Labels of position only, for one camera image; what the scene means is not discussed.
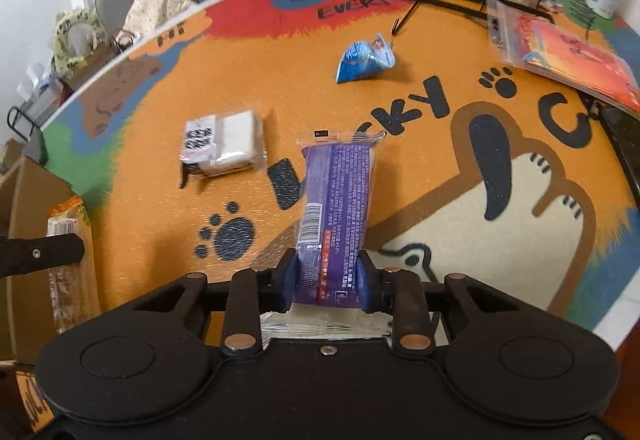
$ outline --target barcode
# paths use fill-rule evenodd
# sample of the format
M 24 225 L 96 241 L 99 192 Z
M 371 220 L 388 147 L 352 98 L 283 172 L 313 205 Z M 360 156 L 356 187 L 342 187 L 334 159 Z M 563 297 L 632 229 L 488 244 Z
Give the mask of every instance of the barcode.
M 322 204 L 307 204 L 302 216 L 298 243 L 320 243 Z
M 74 218 L 66 218 L 65 220 L 49 221 L 49 229 L 47 236 L 59 236 L 60 234 L 71 234 L 77 231 L 78 221 Z

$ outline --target table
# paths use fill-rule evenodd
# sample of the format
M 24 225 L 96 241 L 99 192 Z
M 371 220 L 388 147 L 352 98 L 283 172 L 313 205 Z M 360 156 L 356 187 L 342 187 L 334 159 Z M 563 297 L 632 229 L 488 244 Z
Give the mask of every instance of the table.
M 561 2 L 557 23 L 583 36 L 584 0 Z M 365 242 L 378 266 L 423 279 L 466 272 L 597 330 L 636 274 L 640 244 L 640 217 L 601 125 L 575 90 L 503 65 L 484 28 L 429 6 L 393 39 L 393 69 L 336 85 L 344 49 L 390 36 L 407 8 L 210 0 L 74 96 L 44 131 L 47 167 L 89 207 L 103 306 L 189 271 L 217 281 L 275 265 L 301 213 L 296 139 L 384 129 Z M 640 38 L 623 21 L 597 20 L 590 40 L 640 74 Z M 185 121 L 246 107 L 264 120 L 266 174 L 179 190 Z M 640 304 L 623 313 L 624 329 L 607 337 L 614 346 Z

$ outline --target white tissue package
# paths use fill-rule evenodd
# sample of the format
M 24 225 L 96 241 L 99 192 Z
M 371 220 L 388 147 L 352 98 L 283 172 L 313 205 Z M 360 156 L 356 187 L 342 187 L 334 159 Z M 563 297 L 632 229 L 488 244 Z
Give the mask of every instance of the white tissue package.
M 228 116 L 207 115 L 184 128 L 180 161 L 182 187 L 187 175 L 218 176 L 260 169 L 266 163 L 262 123 L 251 110 Z

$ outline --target green painted area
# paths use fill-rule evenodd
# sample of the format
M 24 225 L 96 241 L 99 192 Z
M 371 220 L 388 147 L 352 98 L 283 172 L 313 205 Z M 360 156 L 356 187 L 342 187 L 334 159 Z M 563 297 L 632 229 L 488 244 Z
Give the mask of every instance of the green painted area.
M 596 13 L 587 6 L 585 3 L 586 0 L 559 1 L 564 7 L 564 15 L 585 30 L 592 20 L 591 30 L 600 30 L 603 34 L 615 32 L 617 30 L 616 16 L 614 16 L 613 19 L 604 19 L 603 17 L 596 15 Z
M 71 130 L 66 124 L 52 122 L 44 131 L 44 141 L 49 153 L 47 169 L 71 184 L 91 216 L 111 192 L 111 158 L 122 145 L 120 132 L 98 153 L 89 156 L 73 152 Z

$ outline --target purple snack package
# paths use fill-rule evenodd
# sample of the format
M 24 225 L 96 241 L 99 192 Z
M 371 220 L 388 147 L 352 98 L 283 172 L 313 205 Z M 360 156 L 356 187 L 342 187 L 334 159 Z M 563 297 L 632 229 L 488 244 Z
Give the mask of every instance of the purple snack package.
M 373 147 L 380 139 L 378 134 L 302 150 L 306 204 L 296 242 L 302 266 L 296 302 L 360 308 L 356 259 L 369 209 Z

